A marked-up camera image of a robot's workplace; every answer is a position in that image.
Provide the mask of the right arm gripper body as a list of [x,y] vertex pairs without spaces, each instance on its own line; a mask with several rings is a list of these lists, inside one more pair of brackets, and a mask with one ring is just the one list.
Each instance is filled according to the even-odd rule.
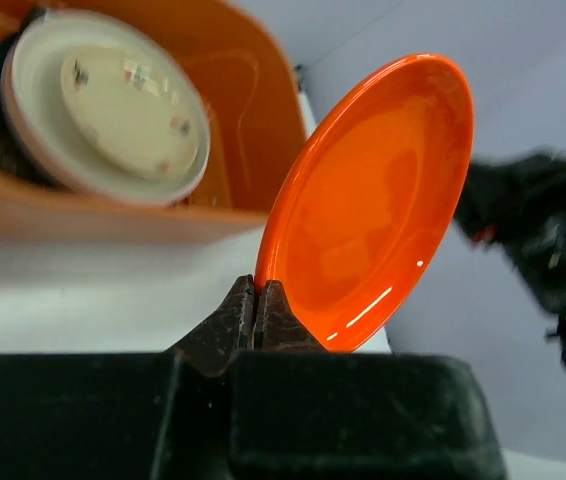
[[471,161],[454,221],[473,244],[498,244],[542,310],[566,368],[566,153]]

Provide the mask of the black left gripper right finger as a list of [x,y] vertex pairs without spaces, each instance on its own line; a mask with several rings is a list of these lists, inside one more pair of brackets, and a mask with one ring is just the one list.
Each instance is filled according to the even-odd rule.
[[268,280],[258,295],[253,349],[284,353],[326,352],[294,315],[283,284],[278,280]]

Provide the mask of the cream bear plate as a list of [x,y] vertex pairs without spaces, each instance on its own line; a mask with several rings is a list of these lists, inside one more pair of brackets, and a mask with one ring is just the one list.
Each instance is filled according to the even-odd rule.
[[32,21],[4,62],[0,98],[18,147],[74,191],[167,206],[207,169],[198,91],[162,47],[112,17],[64,10]]

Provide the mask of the beige floral small plate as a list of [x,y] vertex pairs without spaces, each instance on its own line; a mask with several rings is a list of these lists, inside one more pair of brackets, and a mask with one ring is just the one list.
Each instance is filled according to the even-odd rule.
[[178,180],[206,160],[202,104],[170,60],[81,46],[64,58],[59,81],[77,128],[120,169],[148,180]]

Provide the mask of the orange glossy plate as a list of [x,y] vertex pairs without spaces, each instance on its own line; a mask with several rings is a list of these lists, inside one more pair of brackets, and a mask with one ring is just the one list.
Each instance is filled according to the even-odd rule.
[[469,84],[450,59],[397,59],[318,125],[283,182],[255,271],[279,282],[325,349],[351,352],[398,310],[452,221],[474,134]]

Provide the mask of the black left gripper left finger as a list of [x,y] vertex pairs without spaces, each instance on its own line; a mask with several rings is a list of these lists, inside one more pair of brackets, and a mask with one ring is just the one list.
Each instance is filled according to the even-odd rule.
[[235,354],[251,348],[255,301],[253,276],[238,277],[220,305],[170,351],[204,376],[223,376]]

